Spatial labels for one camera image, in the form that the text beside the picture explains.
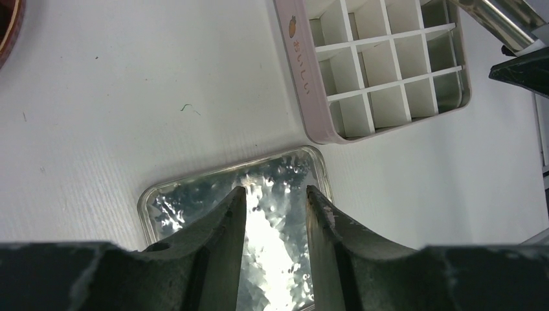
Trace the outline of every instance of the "metal tray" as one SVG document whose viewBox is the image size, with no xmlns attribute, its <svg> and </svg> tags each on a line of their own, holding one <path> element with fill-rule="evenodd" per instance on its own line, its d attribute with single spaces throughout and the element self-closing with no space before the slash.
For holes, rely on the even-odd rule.
<svg viewBox="0 0 549 311">
<path fill-rule="evenodd" d="M 307 185 L 332 199 L 324 159 L 311 146 L 153 186 L 137 209 L 151 244 L 206 214 L 234 187 L 245 187 L 237 310 L 312 310 Z"/>
</svg>

